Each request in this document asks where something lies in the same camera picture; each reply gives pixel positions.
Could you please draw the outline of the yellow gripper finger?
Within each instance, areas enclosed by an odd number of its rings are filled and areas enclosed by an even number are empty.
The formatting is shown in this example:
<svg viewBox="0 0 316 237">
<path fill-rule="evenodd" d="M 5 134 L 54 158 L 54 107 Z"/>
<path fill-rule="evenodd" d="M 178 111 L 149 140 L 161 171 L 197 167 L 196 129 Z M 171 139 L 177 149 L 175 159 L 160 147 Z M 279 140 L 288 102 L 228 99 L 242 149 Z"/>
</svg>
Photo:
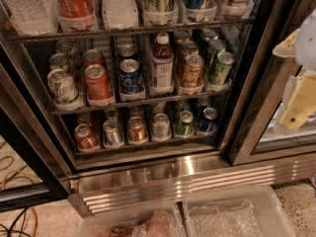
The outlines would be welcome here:
<svg viewBox="0 0 316 237">
<path fill-rule="evenodd" d="M 283 94 L 283 111 L 278 123 L 288 130 L 301 128 L 316 113 L 316 73 L 291 77 Z"/>
<path fill-rule="evenodd" d="M 296 29 L 294 32 L 292 32 L 284 41 L 282 41 L 280 44 L 278 44 L 273 49 L 273 55 L 287 58 L 287 57 L 294 57 L 294 46 L 299 33 L 299 29 Z"/>
</svg>

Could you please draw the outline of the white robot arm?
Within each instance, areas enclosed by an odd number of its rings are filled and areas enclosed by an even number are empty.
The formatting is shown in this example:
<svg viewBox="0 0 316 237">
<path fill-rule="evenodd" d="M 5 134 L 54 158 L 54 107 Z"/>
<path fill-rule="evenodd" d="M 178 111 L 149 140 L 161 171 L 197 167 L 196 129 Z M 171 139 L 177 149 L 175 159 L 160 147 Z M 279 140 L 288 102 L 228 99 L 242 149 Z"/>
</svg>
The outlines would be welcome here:
<svg viewBox="0 0 316 237">
<path fill-rule="evenodd" d="M 303 73 L 291 76 L 282 96 L 274 130 L 279 133 L 298 131 L 316 113 L 316 24 L 305 20 L 299 29 L 278 44 L 273 55 L 293 57 Z"/>
</svg>

